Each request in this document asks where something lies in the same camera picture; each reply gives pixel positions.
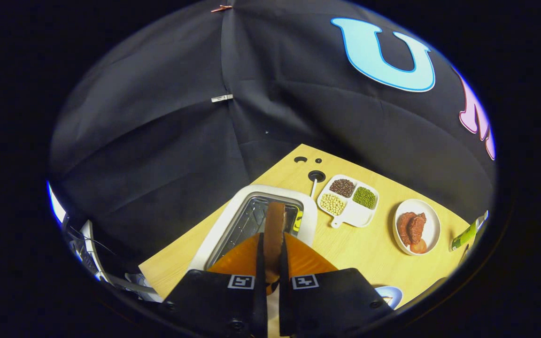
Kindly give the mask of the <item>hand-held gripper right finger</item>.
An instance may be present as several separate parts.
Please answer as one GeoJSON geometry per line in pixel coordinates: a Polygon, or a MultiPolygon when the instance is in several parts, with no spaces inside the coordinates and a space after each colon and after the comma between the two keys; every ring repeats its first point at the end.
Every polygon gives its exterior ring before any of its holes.
{"type": "Polygon", "coordinates": [[[337,269],[289,233],[284,233],[278,286],[282,337],[347,338],[393,314],[356,268],[337,269]]]}

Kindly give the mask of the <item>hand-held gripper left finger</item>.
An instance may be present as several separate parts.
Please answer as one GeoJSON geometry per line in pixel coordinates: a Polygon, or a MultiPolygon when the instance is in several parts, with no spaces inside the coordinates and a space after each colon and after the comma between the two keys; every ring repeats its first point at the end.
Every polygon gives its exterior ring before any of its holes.
{"type": "Polygon", "coordinates": [[[266,338],[264,234],[258,233],[253,239],[252,274],[191,269],[161,303],[161,315],[198,337],[266,338]]]}

